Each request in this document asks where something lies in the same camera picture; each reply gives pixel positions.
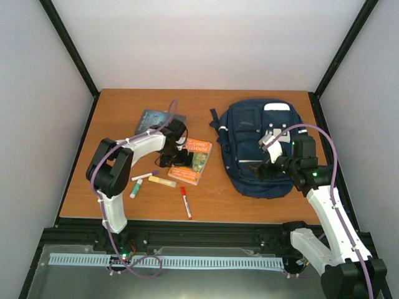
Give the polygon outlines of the black frame post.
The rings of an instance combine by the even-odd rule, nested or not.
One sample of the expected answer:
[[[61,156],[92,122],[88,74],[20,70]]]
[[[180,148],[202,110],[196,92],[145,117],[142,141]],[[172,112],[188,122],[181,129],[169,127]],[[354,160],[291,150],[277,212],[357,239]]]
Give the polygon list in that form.
[[[60,17],[54,3],[51,0],[39,0],[44,12],[49,18],[53,28],[55,29],[57,35],[62,41],[66,51],[68,52],[70,58],[75,64],[82,80],[84,81],[86,87],[88,88],[91,96],[93,98],[98,98],[100,92],[98,91],[84,61],[82,60],[79,51],[77,50],[74,41],[72,40],[68,30],[66,29],[62,18]]]
[[[378,4],[379,0],[366,0],[364,1],[362,7],[360,8],[356,18],[354,19],[352,25],[350,26],[348,32],[346,33],[342,43],[340,44],[338,50],[336,51],[334,58],[327,67],[321,81],[319,82],[315,92],[314,97],[316,100],[320,100],[323,93],[327,89],[329,83],[333,79],[334,75],[338,71],[341,63],[348,54],[350,48],[353,46],[356,38],[363,29],[368,18],[372,14],[375,6]]]

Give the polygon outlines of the purple capped white marker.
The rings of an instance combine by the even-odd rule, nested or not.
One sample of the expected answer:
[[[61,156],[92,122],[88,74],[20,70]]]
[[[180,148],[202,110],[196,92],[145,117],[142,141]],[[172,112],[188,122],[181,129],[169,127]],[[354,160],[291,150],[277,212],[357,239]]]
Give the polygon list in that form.
[[[148,177],[154,176],[154,175],[156,175],[158,173],[160,173],[160,171],[153,171],[153,172],[150,172],[150,173],[146,173],[146,174],[142,174],[142,175],[139,175],[139,176],[135,176],[135,177],[131,178],[131,181],[138,181],[139,179],[148,178]]]

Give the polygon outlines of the yellow highlighter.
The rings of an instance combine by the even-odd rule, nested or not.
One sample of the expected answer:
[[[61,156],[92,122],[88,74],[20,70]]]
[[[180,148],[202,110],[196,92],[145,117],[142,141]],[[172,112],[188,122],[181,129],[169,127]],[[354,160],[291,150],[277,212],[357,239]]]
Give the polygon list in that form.
[[[161,184],[168,187],[176,187],[176,182],[167,179],[159,178],[156,176],[149,176],[148,180],[153,183]]]

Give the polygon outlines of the red marker pen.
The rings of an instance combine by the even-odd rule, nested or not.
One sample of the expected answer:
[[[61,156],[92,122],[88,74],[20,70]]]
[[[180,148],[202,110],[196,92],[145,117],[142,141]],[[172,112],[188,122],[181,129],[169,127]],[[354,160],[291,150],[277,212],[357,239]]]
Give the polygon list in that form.
[[[183,196],[183,201],[184,201],[184,204],[185,204],[185,209],[186,209],[186,212],[187,212],[187,215],[188,215],[188,219],[192,220],[193,218],[192,218],[192,214],[191,214],[191,211],[190,211],[190,206],[188,204],[188,199],[187,199],[187,196],[186,196],[186,190],[185,190],[185,188],[183,186],[180,187],[180,190],[181,190],[181,193],[182,193],[182,196]]]

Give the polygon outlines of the dark blue fantasy book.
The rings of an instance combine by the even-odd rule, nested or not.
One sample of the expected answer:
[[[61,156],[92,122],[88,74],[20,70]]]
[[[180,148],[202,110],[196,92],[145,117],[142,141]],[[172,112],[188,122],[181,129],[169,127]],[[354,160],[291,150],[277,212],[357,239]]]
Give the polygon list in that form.
[[[156,129],[164,124],[170,115],[167,112],[146,109],[141,115],[138,125],[135,129],[135,136],[146,132],[149,129]],[[172,121],[160,131],[164,134],[176,133],[178,137],[187,130],[186,116],[174,114]]]

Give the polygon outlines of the green white glue stick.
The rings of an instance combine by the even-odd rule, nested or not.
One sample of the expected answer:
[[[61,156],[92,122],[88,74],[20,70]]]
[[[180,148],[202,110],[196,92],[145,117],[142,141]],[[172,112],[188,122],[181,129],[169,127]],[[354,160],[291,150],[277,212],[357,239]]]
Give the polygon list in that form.
[[[143,183],[143,179],[137,179],[137,181],[136,181],[136,183],[134,185],[134,188],[133,188],[133,190],[130,193],[130,198],[135,198],[136,197],[138,191],[140,190],[140,187],[141,187],[142,183]]]

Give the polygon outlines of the left black frame post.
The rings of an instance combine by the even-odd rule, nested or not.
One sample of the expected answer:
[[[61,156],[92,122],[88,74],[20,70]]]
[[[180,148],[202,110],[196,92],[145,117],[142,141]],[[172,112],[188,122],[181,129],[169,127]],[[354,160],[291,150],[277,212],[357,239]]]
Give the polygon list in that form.
[[[66,51],[68,52],[70,58],[75,64],[82,80],[84,81],[86,87],[88,88],[91,96],[93,98],[98,98],[100,92],[98,91],[84,61],[82,60],[79,51],[77,50],[74,41],[72,40],[68,30],[66,29],[62,18],[60,17],[54,3],[51,0],[39,0],[44,12],[49,18],[53,28],[55,29],[57,35],[62,41]]]

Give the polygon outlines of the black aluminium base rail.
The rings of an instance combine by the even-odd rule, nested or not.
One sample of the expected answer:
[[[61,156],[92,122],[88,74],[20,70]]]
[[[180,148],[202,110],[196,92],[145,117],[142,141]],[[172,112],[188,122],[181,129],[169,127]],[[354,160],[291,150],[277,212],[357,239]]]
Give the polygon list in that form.
[[[109,235],[98,219],[61,218],[53,228],[44,229],[39,244],[91,245],[108,253],[151,253],[162,247],[240,248],[278,257],[298,257],[289,245],[289,232],[311,229],[320,237],[323,228],[305,222],[285,224],[222,224],[195,221],[128,221],[119,234]]]

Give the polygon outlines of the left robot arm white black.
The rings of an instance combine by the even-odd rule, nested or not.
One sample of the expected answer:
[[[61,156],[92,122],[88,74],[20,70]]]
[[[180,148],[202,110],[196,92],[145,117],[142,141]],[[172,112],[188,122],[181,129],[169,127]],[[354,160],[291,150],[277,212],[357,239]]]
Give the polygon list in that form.
[[[130,236],[123,231],[127,225],[123,208],[123,191],[129,181],[130,170],[137,161],[150,154],[160,154],[159,167],[189,166],[193,153],[184,149],[188,130],[179,120],[168,120],[125,140],[104,138],[98,145],[86,178],[96,194],[102,211],[102,225],[111,233],[107,242],[115,250],[128,247]]]

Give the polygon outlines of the orange green thick paperback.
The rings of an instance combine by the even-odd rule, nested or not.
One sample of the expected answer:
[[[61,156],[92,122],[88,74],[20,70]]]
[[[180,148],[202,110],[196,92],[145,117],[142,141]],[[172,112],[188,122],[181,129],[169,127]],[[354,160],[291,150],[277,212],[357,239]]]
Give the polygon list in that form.
[[[213,145],[209,141],[188,138],[183,149],[188,150],[188,153],[193,155],[191,164],[189,166],[172,166],[168,171],[168,176],[197,186],[208,162],[212,147]]]

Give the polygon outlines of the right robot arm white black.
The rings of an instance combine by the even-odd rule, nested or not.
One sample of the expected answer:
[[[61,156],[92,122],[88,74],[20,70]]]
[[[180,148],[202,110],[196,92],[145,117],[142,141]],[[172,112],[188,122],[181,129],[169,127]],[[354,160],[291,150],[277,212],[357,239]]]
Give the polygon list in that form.
[[[320,275],[325,297],[376,298],[387,268],[372,257],[345,214],[331,171],[318,164],[313,137],[293,137],[292,156],[272,135],[264,136],[259,147],[269,156],[249,169],[258,179],[278,174],[291,178],[319,218],[328,245],[304,227],[291,231],[290,242]]]

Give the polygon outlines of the right black frame post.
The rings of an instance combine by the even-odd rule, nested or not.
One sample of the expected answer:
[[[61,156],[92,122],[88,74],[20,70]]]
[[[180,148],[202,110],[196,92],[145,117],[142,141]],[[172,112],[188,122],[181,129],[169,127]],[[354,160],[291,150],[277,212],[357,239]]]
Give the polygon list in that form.
[[[356,38],[363,29],[368,18],[372,14],[375,6],[378,4],[379,0],[366,0],[364,1],[362,7],[360,8],[356,18],[354,19],[352,25],[350,26],[348,32],[346,33],[342,43],[340,44],[338,50],[336,51],[334,58],[327,67],[321,81],[319,82],[315,92],[314,97],[316,100],[320,100],[323,93],[327,89],[329,83],[333,79],[334,75],[338,71],[341,63],[348,54],[350,48],[353,46]]]

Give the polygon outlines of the navy blue student backpack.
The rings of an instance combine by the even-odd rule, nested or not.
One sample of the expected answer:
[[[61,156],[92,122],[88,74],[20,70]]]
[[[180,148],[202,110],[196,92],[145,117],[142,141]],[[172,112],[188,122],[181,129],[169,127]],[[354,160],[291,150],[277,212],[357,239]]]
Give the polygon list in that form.
[[[235,190],[258,199],[289,194],[294,186],[289,177],[279,174],[274,179],[260,181],[248,166],[269,157],[259,147],[261,138],[277,136],[286,128],[302,123],[294,106],[273,98],[253,98],[231,104],[221,116],[214,108],[210,112],[209,125],[218,134],[224,169]]]

